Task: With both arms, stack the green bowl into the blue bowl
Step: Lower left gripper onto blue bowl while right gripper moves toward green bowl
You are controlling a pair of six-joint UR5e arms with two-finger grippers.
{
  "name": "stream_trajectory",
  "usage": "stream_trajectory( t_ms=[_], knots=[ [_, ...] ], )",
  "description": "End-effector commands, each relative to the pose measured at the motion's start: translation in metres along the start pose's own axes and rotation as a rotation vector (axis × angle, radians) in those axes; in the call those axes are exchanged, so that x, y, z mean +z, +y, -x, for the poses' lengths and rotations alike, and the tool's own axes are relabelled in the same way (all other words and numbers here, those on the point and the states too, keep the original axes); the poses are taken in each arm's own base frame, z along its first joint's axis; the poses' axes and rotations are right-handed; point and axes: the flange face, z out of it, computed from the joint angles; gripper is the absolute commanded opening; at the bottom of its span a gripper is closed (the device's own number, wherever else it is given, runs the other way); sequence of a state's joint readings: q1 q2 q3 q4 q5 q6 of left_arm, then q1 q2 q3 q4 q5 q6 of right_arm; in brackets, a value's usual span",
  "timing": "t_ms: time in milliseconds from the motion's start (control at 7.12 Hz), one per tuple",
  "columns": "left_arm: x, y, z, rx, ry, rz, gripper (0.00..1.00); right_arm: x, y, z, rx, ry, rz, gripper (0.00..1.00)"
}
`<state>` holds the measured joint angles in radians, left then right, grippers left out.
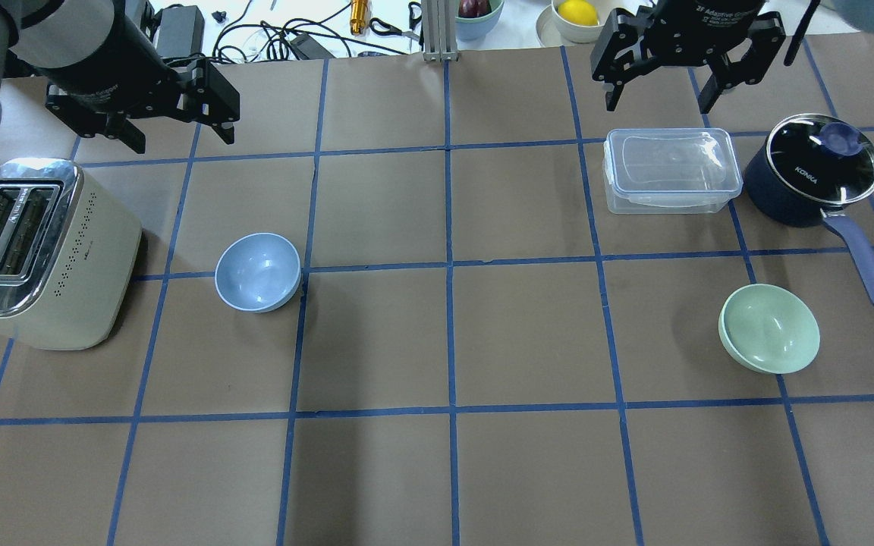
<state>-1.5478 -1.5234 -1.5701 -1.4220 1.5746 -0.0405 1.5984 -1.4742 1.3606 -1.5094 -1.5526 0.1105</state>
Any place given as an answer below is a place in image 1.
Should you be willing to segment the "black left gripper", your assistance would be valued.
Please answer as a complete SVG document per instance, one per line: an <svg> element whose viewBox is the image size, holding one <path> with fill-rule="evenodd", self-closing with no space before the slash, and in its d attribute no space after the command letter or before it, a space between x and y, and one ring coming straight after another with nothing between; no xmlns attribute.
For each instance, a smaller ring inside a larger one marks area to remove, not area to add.
<svg viewBox="0 0 874 546"><path fill-rule="evenodd" d="M209 127L226 145L241 118L239 91L208 58L164 60L126 14L124 1L101 1L112 20L96 48L63 67L48 67L46 110L82 138L104 137L146 151L133 120L167 117Z"/></svg>

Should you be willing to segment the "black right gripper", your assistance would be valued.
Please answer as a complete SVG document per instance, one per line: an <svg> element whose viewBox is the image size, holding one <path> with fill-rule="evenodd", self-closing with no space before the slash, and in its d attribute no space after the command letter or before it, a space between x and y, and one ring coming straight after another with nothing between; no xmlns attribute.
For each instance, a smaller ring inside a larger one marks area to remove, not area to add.
<svg viewBox="0 0 874 546"><path fill-rule="evenodd" d="M708 114L719 96L739 84L757 84L786 40L780 17L759 17L763 1L652 1L611 11L590 53L592 79L614 111L625 84L661 66L704 66L711 76L698 106ZM728 53L749 42L739 60Z"/></svg>

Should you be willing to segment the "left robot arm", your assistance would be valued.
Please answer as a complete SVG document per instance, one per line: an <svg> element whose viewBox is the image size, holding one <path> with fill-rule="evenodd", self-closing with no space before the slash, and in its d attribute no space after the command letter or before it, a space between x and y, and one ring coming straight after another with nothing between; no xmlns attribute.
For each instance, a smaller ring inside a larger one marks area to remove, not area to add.
<svg viewBox="0 0 874 546"><path fill-rule="evenodd" d="M236 87L204 56L169 66L124 1L0 1L0 89L8 55L46 78L45 107L80 138L144 153L134 121L170 118L235 141Z"/></svg>

